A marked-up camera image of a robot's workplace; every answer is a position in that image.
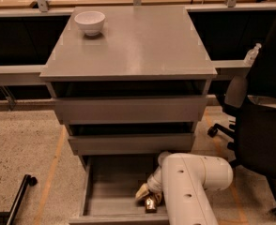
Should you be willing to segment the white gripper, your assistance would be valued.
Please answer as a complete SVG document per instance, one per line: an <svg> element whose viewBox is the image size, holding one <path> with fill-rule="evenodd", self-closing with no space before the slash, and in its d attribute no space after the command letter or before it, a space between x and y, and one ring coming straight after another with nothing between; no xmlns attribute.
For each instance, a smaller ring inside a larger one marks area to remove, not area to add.
<svg viewBox="0 0 276 225"><path fill-rule="evenodd" d="M143 201L149 194L153 192L153 197L156 205L161 204L162 200L162 181L161 181L161 167L158 167L147 178L146 183L143 183L135 194L135 201Z"/></svg>

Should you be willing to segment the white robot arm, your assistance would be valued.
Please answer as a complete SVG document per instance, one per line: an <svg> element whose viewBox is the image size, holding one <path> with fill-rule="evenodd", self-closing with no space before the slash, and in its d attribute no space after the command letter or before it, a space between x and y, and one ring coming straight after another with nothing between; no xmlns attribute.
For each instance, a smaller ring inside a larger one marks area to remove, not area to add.
<svg viewBox="0 0 276 225"><path fill-rule="evenodd" d="M135 194L153 211L164 199L170 225L218 225L206 190L227 189L233 180L230 164L221 157L162 152L159 166Z"/></svg>

